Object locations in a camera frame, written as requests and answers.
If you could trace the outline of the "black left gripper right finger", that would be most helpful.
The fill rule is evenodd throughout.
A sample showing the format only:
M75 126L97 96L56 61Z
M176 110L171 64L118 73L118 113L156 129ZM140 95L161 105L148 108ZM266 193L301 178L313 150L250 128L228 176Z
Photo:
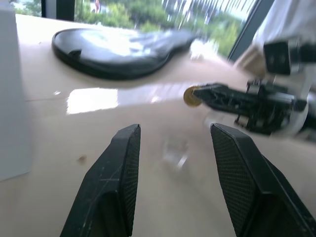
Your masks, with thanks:
M250 136L214 123L210 127L217 171L238 237L314 237L316 221L283 173Z

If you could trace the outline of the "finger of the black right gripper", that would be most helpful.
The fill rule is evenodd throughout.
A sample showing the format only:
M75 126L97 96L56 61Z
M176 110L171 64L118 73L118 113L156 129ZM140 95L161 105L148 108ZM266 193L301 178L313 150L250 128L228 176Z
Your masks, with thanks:
M194 96L216 111L249 116L249 108L239 99L212 91L194 91Z
M193 89L192 95L197 98L202 98L203 96L215 96L221 95L225 97L233 97L233 98L250 98L251 95L244 91L235 90L228 87L225 84L220 83L211 83L200 85L197 88Z

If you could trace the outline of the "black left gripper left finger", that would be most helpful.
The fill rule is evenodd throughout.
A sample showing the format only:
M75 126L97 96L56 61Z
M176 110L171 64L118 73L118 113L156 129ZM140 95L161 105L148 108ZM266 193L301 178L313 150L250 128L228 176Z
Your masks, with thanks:
M130 237L139 175L141 127L119 130L84 176L62 237Z

